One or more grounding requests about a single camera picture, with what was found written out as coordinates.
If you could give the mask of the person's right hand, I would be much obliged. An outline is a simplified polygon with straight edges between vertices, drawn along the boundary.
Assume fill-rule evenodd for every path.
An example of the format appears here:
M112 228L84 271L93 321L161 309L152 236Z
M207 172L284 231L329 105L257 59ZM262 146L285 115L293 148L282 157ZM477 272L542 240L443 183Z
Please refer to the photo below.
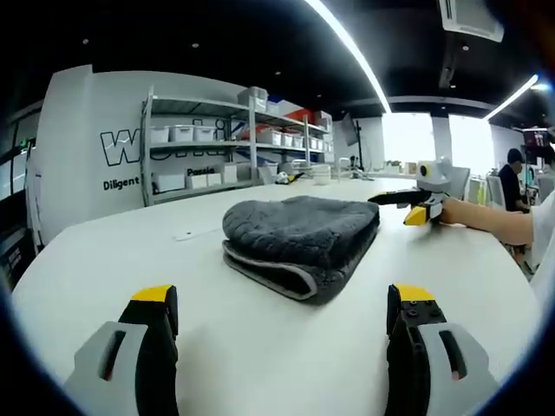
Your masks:
M440 222L443 224L468 225L473 205L457 198L447 197L442 201Z

